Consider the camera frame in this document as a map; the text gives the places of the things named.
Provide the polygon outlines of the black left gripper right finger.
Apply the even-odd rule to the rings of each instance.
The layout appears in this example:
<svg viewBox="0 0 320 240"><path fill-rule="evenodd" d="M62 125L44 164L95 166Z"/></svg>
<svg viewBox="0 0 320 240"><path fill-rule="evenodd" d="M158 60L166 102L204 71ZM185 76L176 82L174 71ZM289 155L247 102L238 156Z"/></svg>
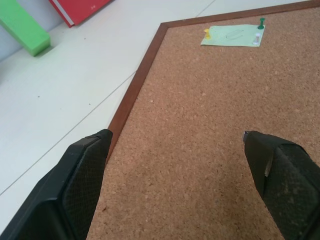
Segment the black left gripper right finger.
<svg viewBox="0 0 320 240"><path fill-rule="evenodd" d="M243 134L255 187L286 240L320 238L320 168L304 148L258 131Z"/></svg>

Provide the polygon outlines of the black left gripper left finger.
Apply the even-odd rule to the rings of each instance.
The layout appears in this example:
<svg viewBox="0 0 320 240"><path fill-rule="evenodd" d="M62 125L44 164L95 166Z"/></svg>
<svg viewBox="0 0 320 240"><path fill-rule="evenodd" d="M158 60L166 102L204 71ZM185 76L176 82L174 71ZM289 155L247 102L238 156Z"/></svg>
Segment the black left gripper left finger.
<svg viewBox="0 0 320 240"><path fill-rule="evenodd" d="M113 133L71 144L4 229L2 240L84 240L100 197Z"/></svg>

